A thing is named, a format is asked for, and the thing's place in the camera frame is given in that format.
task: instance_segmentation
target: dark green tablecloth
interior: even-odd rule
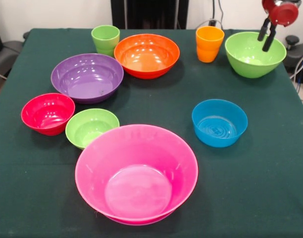
[[[121,31],[121,37],[146,32]],[[96,214],[79,195],[74,169],[80,150],[64,133],[49,137],[20,118],[31,98],[55,92],[52,69],[63,59],[95,52],[89,29],[34,29],[0,95],[0,237],[301,238],[303,237],[303,106],[283,65],[260,79],[238,76],[224,46],[212,64],[198,61],[194,30],[152,30],[181,50],[156,80],[125,75],[105,108],[122,125],[148,123],[184,138],[199,163],[191,197],[165,220],[131,227]],[[225,37],[235,31],[226,30]],[[242,107],[249,127],[233,146],[202,144],[193,107],[220,98]]]

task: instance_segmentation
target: small green bowl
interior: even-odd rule
[[[74,115],[66,126],[68,140],[79,149],[84,149],[104,132],[119,127],[116,115],[104,109],[87,109]]]
[[[258,32],[240,32],[231,35],[225,42],[227,59],[239,75],[259,78],[274,70],[287,54],[285,46],[274,39],[268,52],[262,47],[267,39],[258,41]]]

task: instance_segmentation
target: blue bowl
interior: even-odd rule
[[[196,105],[192,111],[195,133],[200,141],[213,147],[234,144],[248,126],[245,112],[236,104],[210,99]]]

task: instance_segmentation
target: pink bowl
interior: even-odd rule
[[[60,93],[46,93],[31,99],[23,107],[22,121],[44,135],[58,135],[74,114],[73,100]]]
[[[75,179],[96,211],[120,223],[146,225],[187,200],[197,183],[198,164],[188,144],[173,132],[125,125],[85,148]]]

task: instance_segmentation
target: plastic bowl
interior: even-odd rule
[[[177,62],[179,47],[172,40],[155,34],[139,34],[120,41],[114,56],[124,70],[141,79],[158,78]]]
[[[66,126],[68,140],[79,149],[84,149],[104,132],[119,127],[116,115],[104,109],[87,109],[74,115]]]
[[[146,225],[188,199],[198,164],[188,144],[173,132],[125,125],[85,148],[75,179],[81,196],[96,211],[123,224]]]
[[[122,66],[101,54],[81,54],[60,62],[51,73],[51,83],[76,103],[94,104],[110,97],[121,84]]]
[[[257,37],[257,32],[240,32],[231,35],[225,42],[230,65],[246,78],[259,78],[268,74],[287,54],[285,46],[277,39],[274,39],[269,51],[264,52],[262,47],[267,36],[262,42]]]
[[[247,116],[239,106],[220,99],[199,103],[193,109],[192,121],[199,140],[213,147],[234,144],[248,126]]]
[[[47,93],[31,99],[23,107],[22,121],[31,129],[44,135],[58,135],[74,114],[71,98],[60,93]]]

